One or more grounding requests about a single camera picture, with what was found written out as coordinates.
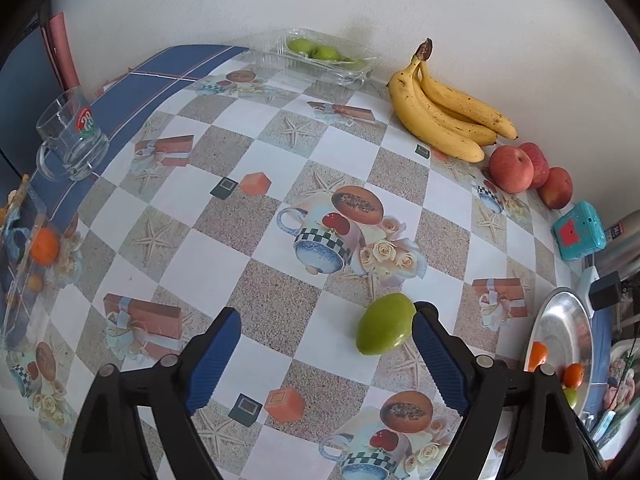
printed gift box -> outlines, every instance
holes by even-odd
[[[527,317],[519,278],[473,280],[471,286],[478,298],[482,326],[496,332],[511,317]]]
[[[192,148],[192,135],[139,140],[135,145],[134,162],[145,167],[151,163],[163,166],[186,166]]]
[[[182,351],[179,307],[107,294],[104,312],[106,343],[118,359],[148,355],[158,360]]]

orange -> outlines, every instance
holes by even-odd
[[[31,257],[43,266],[50,266],[58,256],[60,242],[56,234],[48,227],[41,227],[31,243]]]
[[[538,366],[546,363],[547,350],[546,346],[540,341],[534,341],[531,345],[531,354],[529,356],[529,366],[527,372],[535,371]]]
[[[568,365],[562,374],[562,384],[567,388],[577,388],[582,384],[584,378],[584,367],[580,363]]]

wall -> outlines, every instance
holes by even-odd
[[[443,81],[490,102],[567,168],[609,224],[640,207],[640,55],[602,0],[54,0],[95,90],[173,44],[303,26],[369,44],[377,76],[426,36]]]

red logo on mug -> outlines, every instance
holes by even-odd
[[[79,134],[90,132],[94,127],[94,117],[91,114],[91,108],[85,106],[78,112],[76,119],[76,130]]]

silver oval tray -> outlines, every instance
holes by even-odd
[[[574,408],[575,413],[580,415],[591,387],[593,337],[586,310],[570,288],[556,288],[540,307],[527,347],[525,370],[534,341],[546,345],[546,362],[556,369],[560,380],[564,369],[571,363],[580,363],[584,367],[584,379],[577,389],[578,402]]]

